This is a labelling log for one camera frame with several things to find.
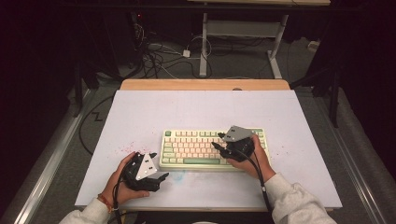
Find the finger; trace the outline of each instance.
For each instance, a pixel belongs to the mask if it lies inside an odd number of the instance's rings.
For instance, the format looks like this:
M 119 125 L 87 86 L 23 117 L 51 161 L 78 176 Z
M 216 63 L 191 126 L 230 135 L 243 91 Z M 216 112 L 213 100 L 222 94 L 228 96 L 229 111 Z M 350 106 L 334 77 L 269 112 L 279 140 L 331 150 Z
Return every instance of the finger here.
M 149 196 L 149 192 L 146 190 L 139 190 L 139 191 L 133 191 L 133 197 L 136 198 L 145 198 Z
M 237 164 L 239 163 L 238 161 L 233 160 L 233 159 L 227 159 L 226 161 L 227 161 L 228 163 L 230 163 L 231 166 L 235 166 L 235 165 L 237 165 Z
M 123 167 L 126 165 L 126 163 L 128 163 L 128 161 L 130 161 L 134 155 L 136 154 L 136 152 L 132 152 L 131 154 L 129 154 L 127 157 L 125 157 L 124 159 L 122 159 L 122 161 L 120 162 L 119 167 L 117 168 L 116 173 L 119 173 L 122 171 Z
M 259 136 L 257 136 L 257 134 L 253 134 L 253 135 L 251 136 L 251 140 L 253 141 L 254 148 L 260 148 L 260 147 L 262 147 L 262 145 L 260 144 Z

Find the table leg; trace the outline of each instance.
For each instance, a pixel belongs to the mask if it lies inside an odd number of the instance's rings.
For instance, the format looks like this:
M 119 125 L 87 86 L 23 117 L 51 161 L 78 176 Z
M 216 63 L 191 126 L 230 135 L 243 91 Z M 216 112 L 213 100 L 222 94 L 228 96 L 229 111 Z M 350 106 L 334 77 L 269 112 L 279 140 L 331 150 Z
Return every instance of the table leg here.
M 282 22 L 279 24 L 279 28 L 276 33 L 276 39 L 273 50 L 268 50 L 268 60 L 270 61 L 271 68 L 273 70 L 274 78 L 282 78 L 280 75 L 279 66 L 276 62 L 276 53 L 279 49 L 280 41 L 282 41 L 282 35 L 285 32 L 286 22 L 288 21 L 289 15 L 282 17 Z
M 206 49 L 206 38 L 207 38 L 207 13 L 204 13 L 204 19 L 202 22 L 202 49 L 201 49 L 201 61 L 199 66 L 199 77 L 206 77 L 206 63 L 207 63 L 207 49 Z

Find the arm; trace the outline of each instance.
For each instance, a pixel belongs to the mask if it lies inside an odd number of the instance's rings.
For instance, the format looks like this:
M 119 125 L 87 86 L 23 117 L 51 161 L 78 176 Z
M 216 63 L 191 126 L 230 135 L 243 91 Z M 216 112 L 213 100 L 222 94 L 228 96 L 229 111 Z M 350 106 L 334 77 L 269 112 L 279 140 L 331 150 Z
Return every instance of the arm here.
M 275 223 L 335 223 L 321 202 L 306 191 L 300 184 L 291 185 L 282 174 L 277 174 L 269 164 L 268 158 L 260 145 L 257 135 L 252 136 L 255 150 L 251 159 L 260 165 L 265 188 L 274 207 L 273 219 Z M 228 159 L 228 163 L 236 168 L 245 170 L 248 174 L 258 178 L 257 172 L 249 161 L 237 162 Z
M 61 224 L 105 224 L 110 218 L 110 213 L 113 208 L 113 188 L 118 182 L 118 178 L 121 174 L 123 167 L 126 163 L 134 156 L 134 152 L 125 157 L 117 170 L 110 176 L 105 186 L 105 189 L 98 196 L 98 198 L 93 199 L 90 204 L 82 211 L 73 211 L 69 213 L 64 219 L 60 222 Z M 132 189 L 128 189 L 124 183 L 120 183 L 119 194 L 117 197 L 117 201 L 119 204 L 126 203 L 131 199 L 148 197 L 149 192 L 145 190 L 134 191 Z

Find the person's left hand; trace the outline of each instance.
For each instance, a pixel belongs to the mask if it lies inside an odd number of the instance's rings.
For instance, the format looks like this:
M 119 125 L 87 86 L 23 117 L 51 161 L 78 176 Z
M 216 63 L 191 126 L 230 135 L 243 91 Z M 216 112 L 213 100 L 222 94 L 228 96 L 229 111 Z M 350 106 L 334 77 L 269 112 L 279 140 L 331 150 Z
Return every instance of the person's left hand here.
M 123 167 L 126 165 L 128 161 L 131 160 L 131 158 L 135 155 L 136 153 L 133 152 L 129 154 L 127 157 L 125 157 L 117 170 L 110 176 L 110 178 L 107 181 L 106 187 L 102 192 L 103 197 L 111 204 L 113 205 L 113 188 L 117 184 L 121 171 Z M 136 198 L 143 198 L 143 197 L 148 197 L 149 192 L 145 190 L 139 190 L 139 191 L 134 191 L 132 189 L 129 189 L 125 183 L 121 182 L 120 187 L 119 187 L 119 193 L 117 197 L 117 202 L 120 204 L 126 203 L 128 200 L 131 199 L 136 199 Z

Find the white sleeve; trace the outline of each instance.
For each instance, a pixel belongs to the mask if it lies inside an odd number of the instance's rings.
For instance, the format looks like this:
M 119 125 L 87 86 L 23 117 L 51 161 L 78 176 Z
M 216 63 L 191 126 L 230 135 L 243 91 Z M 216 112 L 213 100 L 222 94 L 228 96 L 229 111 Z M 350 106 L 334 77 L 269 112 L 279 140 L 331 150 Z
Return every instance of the white sleeve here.
M 82 212 L 75 210 L 67 214 L 60 224 L 106 224 L 109 218 L 107 206 L 93 199 Z
M 265 182 L 265 188 L 275 223 L 335 223 L 317 197 L 300 184 L 291 185 L 282 174 Z

